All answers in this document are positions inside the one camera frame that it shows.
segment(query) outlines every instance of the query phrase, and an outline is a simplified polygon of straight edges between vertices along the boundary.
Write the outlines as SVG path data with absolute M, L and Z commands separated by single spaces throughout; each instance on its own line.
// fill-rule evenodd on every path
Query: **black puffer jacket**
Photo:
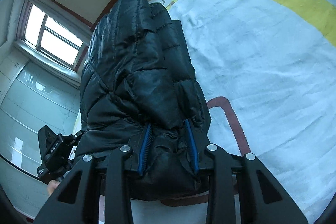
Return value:
M 131 197 L 157 200 L 206 190 L 192 172 L 183 120 L 207 134 L 210 115 L 195 79 L 181 22 L 160 4 L 118 0 L 96 27 L 84 65 L 81 93 L 85 134 L 76 157 L 111 150 L 153 125 L 144 176 Z

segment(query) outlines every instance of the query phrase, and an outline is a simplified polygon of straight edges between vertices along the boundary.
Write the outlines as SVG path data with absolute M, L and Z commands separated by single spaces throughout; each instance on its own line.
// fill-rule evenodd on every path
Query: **finger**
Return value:
M 51 195 L 59 184 L 60 184 L 59 181 L 51 180 L 48 184 L 48 187 L 47 187 L 48 194 Z

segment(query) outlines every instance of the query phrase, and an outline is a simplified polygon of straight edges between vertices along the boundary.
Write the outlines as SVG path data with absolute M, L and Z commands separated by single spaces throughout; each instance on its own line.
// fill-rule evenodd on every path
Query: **bed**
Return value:
M 182 22 L 212 118 L 210 141 L 255 153 L 317 223 L 336 190 L 336 0 L 149 2 Z M 206 201 L 207 193 L 133 200 L 134 223 L 205 223 Z

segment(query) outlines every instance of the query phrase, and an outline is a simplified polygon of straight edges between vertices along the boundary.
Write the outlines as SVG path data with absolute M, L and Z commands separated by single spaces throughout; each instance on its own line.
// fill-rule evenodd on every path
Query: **bright window light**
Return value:
M 32 6 L 27 22 L 25 39 L 34 46 L 37 44 L 44 15 L 44 12 L 42 12 L 39 8 L 35 5 Z
M 80 47 L 83 44 L 83 42 L 77 36 L 75 36 L 74 34 L 69 32 L 67 29 L 65 29 L 64 27 L 59 25 L 51 17 L 47 18 L 47 21 L 46 21 L 45 25 L 46 25 L 46 27 L 52 29 L 54 32 L 58 33 L 59 35 L 61 35 L 64 38 L 66 38 L 67 40 L 69 40 L 73 44 L 77 45 L 78 47 Z
M 43 32 L 41 47 L 70 65 L 73 65 L 78 54 L 78 50 L 46 30 Z

